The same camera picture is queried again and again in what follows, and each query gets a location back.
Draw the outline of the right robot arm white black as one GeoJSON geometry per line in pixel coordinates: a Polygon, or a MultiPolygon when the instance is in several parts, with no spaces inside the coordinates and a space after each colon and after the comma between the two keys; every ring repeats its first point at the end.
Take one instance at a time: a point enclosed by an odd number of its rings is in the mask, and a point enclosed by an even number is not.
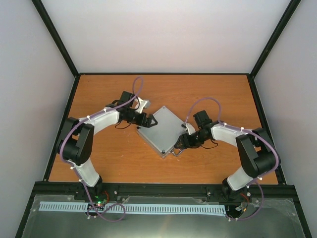
{"type": "Polygon", "coordinates": [[[237,148],[241,166],[222,182],[222,194],[228,201],[280,165],[280,157],[263,128],[249,130],[221,121],[201,124],[197,131],[190,124],[185,127],[186,131],[178,137],[175,149],[196,149],[207,140],[222,141],[237,148]]]}

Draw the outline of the aluminium poker case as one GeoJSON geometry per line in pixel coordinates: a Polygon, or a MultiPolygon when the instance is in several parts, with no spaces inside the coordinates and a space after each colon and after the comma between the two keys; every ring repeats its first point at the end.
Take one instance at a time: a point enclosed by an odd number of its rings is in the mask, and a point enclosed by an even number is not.
{"type": "Polygon", "coordinates": [[[140,127],[138,134],[156,151],[162,158],[172,154],[178,157],[184,149],[176,149],[176,144],[180,135],[185,133],[182,126],[183,121],[166,106],[161,107],[154,113],[154,118],[158,124],[150,127],[140,127]]]}

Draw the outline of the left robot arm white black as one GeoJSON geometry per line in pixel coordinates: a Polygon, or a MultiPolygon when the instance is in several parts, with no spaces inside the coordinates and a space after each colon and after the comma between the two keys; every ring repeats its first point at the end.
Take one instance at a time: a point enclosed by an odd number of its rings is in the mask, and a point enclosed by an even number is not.
{"type": "Polygon", "coordinates": [[[102,177],[91,160],[94,136],[122,121],[144,128],[156,126],[158,122],[155,117],[143,112],[149,106],[150,101],[124,91],[120,99],[106,105],[101,111],[80,119],[69,117],[65,121],[56,150],[61,159],[71,165],[91,199],[99,199],[103,194],[102,177]]]}

